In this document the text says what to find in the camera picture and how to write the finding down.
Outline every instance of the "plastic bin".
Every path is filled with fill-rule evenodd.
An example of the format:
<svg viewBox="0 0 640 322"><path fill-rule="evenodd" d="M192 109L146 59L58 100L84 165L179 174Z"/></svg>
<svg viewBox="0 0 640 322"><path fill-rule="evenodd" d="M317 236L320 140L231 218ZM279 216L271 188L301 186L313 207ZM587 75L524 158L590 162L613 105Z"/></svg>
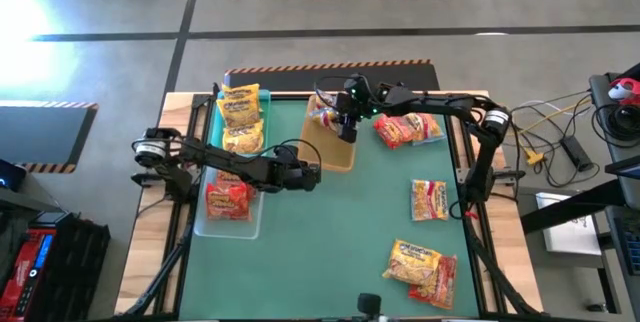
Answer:
<svg viewBox="0 0 640 322"><path fill-rule="evenodd" d="M224 92L218 94L218 99L224 99ZM269 147L269 114L271 111L271 93L267 90L259 92L260 108L262 112L260 117L264 120L263 133L264 145ZM210 128L209 143L215 147L222 147L222 136L224 127L226 127L224 118L217 104L215 107L213 125ZM206 211L206 189L208 183L213 183L216 179L217 170L206 167L202 175L202 183L200 188L200 196L198 198L198 211L194 224L194 232L198 236L216 237L216 238L237 238L237 239L256 239L260 234L260 220L262 219L262 204L264 200L264 192L258 193L251 202L249 210L251 211L251 221L230 221L230 220L210 220L207 218Z"/></svg>
<svg viewBox="0 0 640 322"><path fill-rule="evenodd" d="M346 173L353 168L356 155L355 143L347 143L332 130L321 126L309 118L309 113L316 103L316 96L309 97L306 117L302 125L300 139L314 145L322 157L322 169L334 172ZM318 156L315 151L304 143L298 144L298 159L318 163Z"/></svg>

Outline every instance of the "wooden table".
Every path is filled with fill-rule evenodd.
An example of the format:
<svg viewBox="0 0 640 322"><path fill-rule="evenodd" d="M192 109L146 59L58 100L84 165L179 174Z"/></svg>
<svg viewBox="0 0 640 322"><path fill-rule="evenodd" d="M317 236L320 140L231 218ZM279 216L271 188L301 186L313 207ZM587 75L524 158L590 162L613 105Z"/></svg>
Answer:
<svg viewBox="0 0 640 322"><path fill-rule="evenodd" d="M441 91L439 93L488 95L487 91ZM167 94L159 126L173 127L185 134L189 123L191 101L194 94L198 93ZM468 166L461 138L462 132L456 119L454 119L454 129L457 136L456 143L458 144L461 165ZM196 131L196 136L198 136L198 133L202 131L202 121L199 121ZM472 144L477 153L478 143L473 137ZM503 168L506 166L504 153L501 148L497 151L493 164L495 168ZM513 194L511 187L506 186L496 186L493 191L506 195ZM163 186L145 189L142 193L140 209L162 198L163 193ZM122 284L120 285L120 293L115 309L116 313L124 312L131 307L156 275L162 263L167 226L171 217L171 208L171 202L161 203L145 211L145 213L137 219L129 247L129 255L127 256ZM492 196L486 203L486 209L500 268L527 303L533 308L542 311L542 302L540 300L524 233L520 224L517 206L509 199ZM184 221L182 221L178 230L182 231L183 226ZM476 232L478 235L481 233L477 223ZM484 266L482 266L481 263L480 265L483 271L482 280L488 310L495 311L495 300L491 280ZM165 301L166 310L172 308L177 269L177 267L174 268L169 279L169 287ZM510 312L513 312L508 302L507 307Z"/></svg>

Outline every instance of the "power adapter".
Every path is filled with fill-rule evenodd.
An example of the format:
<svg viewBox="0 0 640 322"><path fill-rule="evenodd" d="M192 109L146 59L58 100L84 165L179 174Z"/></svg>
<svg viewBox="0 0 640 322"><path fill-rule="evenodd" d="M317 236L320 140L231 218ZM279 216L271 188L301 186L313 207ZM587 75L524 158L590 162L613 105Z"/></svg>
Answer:
<svg viewBox="0 0 640 322"><path fill-rule="evenodd" d="M560 140L560 145L569 156L569 159L574 166L578 169L578 172L588 171L593 168L594 164L591 162L591 158L587 152L582 149L580 142L575 136L565 137Z"/></svg>

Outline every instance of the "green tabletop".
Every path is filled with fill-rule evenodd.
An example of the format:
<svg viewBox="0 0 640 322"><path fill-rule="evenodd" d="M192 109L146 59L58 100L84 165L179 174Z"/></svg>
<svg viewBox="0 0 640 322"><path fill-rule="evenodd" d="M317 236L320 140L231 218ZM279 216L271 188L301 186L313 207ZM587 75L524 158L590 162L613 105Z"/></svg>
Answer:
<svg viewBox="0 0 640 322"><path fill-rule="evenodd" d="M306 105L272 102L271 144L300 136ZM388 316L478 316L462 223L411 221L411 179L446 181L450 203L457 199L447 141L391 150L371 120L359 128L353 170L323 171L313 192L265 195L257 239L193 236L180 319L353 316L361 292L380 295ZM458 256L453 310L410 299L407 284L381 277L396 238Z"/></svg>

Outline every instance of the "concrete floor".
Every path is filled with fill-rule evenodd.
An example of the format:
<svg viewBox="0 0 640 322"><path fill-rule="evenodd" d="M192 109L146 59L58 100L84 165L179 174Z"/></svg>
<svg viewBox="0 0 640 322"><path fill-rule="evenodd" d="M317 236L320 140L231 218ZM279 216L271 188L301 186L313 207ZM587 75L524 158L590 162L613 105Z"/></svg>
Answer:
<svg viewBox="0 0 640 322"><path fill-rule="evenodd" d="M11 16L0 19L0 98L100 104L76 172L38 176L65 208L111 227L113 240L93 317L113 311L140 196L129 180L137 171L129 144L157 121L176 43L20 39L37 34L178 32L186 1L0 0L3 15ZM600 26L637 21L640 0L197 0L191 31ZM442 89L486 89L496 101L516 106L586 90L590 75L624 70L637 63L639 55L640 33L191 40L176 90L208 91L226 69L235 67L431 58ZM533 118L517 116L521 124ZM563 124L567 120L558 119ZM593 135L588 118L578 119L577 125L577 136L591 158L608 163L607 149ZM556 138L551 129L540 131ZM515 163L514 150L505 150ZM558 157L556 168L559 179L571 171L564 156ZM610 178L600 173L570 188L589 188ZM546 187L544 179L532 173L522 185ZM628 309L622 316L580 311L587 299L601 296L595 271L583 272L536 266L545 309L564 317L628 320ZM563 288L554 289L551 282L560 279Z"/></svg>

